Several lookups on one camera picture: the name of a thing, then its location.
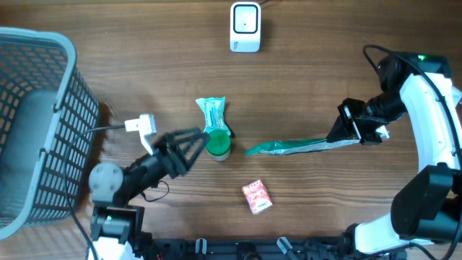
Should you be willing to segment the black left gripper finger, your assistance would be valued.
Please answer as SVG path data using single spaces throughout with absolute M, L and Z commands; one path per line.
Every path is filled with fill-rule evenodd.
M 176 129 L 164 133 L 154 142 L 155 148 L 166 147 L 192 147 L 201 135 L 201 130 L 198 127 L 189 129 Z
M 184 157 L 187 166 L 187 172 L 193 167 L 199 155 L 204 150 L 210 137 L 207 133 L 201 132 L 199 139 L 192 147 L 173 147 Z

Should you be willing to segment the green lid jar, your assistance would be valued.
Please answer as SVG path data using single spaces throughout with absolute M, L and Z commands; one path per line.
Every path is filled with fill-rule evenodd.
M 226 160 L 231 152 L 231 138 L 223 130 L 213 130 L 209 132 L 210 140 L 206 145 L 206 151 L 215 161 Z

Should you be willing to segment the light blue packet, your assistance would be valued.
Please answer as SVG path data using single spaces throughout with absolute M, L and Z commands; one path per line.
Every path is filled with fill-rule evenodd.
M 226 97 L 208 97 L 196 99 L 196 104 L 204 114 L 204 132 L 209 133 L 215 130 L 224 131 L 228 136 L 231 131 L 225 123 L 225 102 Z

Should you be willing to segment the green 3M gloves packet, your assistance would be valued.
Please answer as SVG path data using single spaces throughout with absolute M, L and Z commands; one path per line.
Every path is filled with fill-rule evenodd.
M 320 152 L 359 144 L 358 139 L 347 139 L 329 143 L 327 139 L 289 139 L 281 141 L 264 142 L 250 148 L 245 156 L 264 155 L 292 155 L 297 153 Z

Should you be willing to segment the red orange small carton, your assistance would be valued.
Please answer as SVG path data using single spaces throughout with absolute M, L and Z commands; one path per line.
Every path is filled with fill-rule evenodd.
M 254 181 L 242 187 L 250 211 L 256 215 L 270 208 L 273 203 L 269 193 L 261 180 Z

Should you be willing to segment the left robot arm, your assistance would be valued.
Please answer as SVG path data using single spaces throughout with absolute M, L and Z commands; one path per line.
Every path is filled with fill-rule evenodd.
M 199 128 L 175 130 L 149 142 L 147 154 L 126 168 L 112 162 L 96 165 L 89 178 L 94 204 L 89 259 L 182 259 L 185 243 L 157 241 L 142 231 L 144 208 L 129 202 L 166 176 L 184 176 L 209 140 Z

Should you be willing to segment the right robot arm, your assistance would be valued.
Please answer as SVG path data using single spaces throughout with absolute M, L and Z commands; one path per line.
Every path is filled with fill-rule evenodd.
M 326 139 L 380 144 L 388 138 L 386 126 L 408 115 L 419 169 L 388 214 L 347 229 L 341 252 L 374 258 L 447 243 L 451 256 L 461 242 L 461 92 L 449 63 L 443 56 L 386 50 L 372 67 L 382 92 L 367 102 L 345 99 Z

